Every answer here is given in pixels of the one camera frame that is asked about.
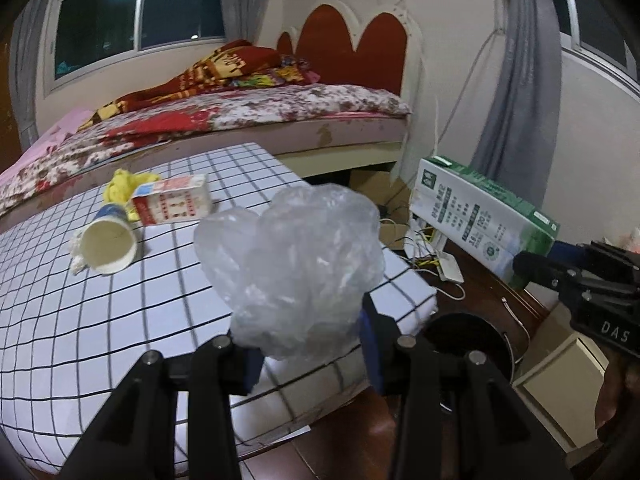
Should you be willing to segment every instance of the green and white box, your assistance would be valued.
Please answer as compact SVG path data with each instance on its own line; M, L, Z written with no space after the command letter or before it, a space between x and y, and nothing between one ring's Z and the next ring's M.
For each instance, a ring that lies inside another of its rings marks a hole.
M559 225L493 180L444 156L424 158L410 209L504 282L525 286L511 262L520 251L546 255Z

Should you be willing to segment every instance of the red and white carton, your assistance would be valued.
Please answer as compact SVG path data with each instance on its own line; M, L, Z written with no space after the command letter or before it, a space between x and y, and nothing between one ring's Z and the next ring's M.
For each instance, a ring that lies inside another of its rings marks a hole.
M143 225L187 222L211 213L207 175L187 175L141 184L131 203Z

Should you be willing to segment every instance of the yellow plastic bag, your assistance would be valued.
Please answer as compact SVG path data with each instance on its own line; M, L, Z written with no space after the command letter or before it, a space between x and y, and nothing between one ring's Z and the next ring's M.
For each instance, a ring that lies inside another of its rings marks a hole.
M121 204L127 210L127 217L130 222L140 220L136 208L129 204L129 198L140 184L155 182L161 177L155 173L129 173L127 170L116 170L107 189L102 194L102 200L105 204L115 202Z

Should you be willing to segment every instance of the window frame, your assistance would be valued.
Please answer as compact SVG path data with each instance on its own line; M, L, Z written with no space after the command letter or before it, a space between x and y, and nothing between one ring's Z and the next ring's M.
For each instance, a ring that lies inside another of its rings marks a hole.
M576 55L583 61L594 64L599 69L607 72L616 81L622 83L635 94L640 95L640 82L638 81L638 72L636 70L636 60L631 53L628 45L625 44L626 66L621 65L618 61L612 59L604 52L588 44L580 42L580 23L578 22L578 7L575 0L566 0L569 10L569 24L571 35L560 32L560 43L565 52Z
M56 67L55 67L55 52L56 52L56 36L58 33L58 20L60 18L60 7L64 0L49 0L49 5L47 6L47 18L46 18L46 26L44 27L44 38L42 41L42 46L44 48L44 59L43 59L43 76L44 76L44 96L48 96L54 90L59 89L60 87L66 86L69 83L75 82L76 80L83 78L97 70L101 70L109 65L120 63L121 61L125 61L128 59L133 59L139 56L145 56L146 54L153 54L156 52L162 52L163 50L169 50L172 48L181 48L188 45L202 45L202 44L213 44L215 46L220 46L226 42L224 36L211 36L206 38L198 38L197 40L180 40L173 41L171 43L164 43L156 46L141 48L141 40L142 40L142 14L143 14L143 4L144 0L136 0L135 14L134 14L134 35L133 35L133 49L128 50L126 52L121 52L120 54L114 54L114 56L109 56L104 59L95 61L93 63L89 63L82 68L74 70L68 74L63 75L62 77L56 79Z

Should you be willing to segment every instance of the headboard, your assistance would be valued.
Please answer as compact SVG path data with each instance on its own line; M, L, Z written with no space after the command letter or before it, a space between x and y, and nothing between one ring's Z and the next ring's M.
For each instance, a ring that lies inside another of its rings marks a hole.
M321 82L386 89L413 103L420 78L422 35L402 9L375 9L360 22L342 2L317 6L300 34L283 32L277 49L311 63Z

